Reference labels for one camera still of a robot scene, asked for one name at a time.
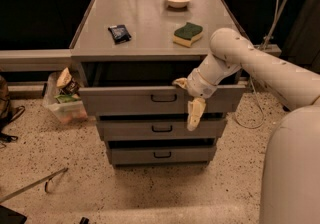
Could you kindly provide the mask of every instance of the concrete floor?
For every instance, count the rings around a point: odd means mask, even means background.
[[[209,165],[134,166],[114,169],[94,118],[62,125],[41,99],[25,105],[4,132],[19,136],[0,150],[0,197],[64,167],[69,170],[2,205],[28,217],[27,224],[79,223],[258,223],[264,154],[269,134],[286,114],[269,93],[259,92],[265,122],[240,126],[233,114]],[[236,112],[247,125],[259,123],[254,96],[243,95]]]

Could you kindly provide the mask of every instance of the green and yellow sponge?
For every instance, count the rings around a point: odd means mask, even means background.
[[[187,22],[181,28],[178,28],[173,35],[173,42],[191,47],[191,45],[202,37],[203,28],[199,25]]]

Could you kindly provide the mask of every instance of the cabinet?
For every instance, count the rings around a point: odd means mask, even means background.
[[[204,28],[191,48],[172,42],[186,22]],[[108,26],[125,24],[132,40],[115,45]],[[89,115],[105,142],[112,165],[210,162],[245,89],[237,75],[224,79],[207,100],[199,127],[188,131],[186,90],[172,81],[187,77],[210,53],[209,38],[219,27],[235,28],[220,0],[194,0],[184,9],[163,0],[95,0],[72,49],[85,87]]]

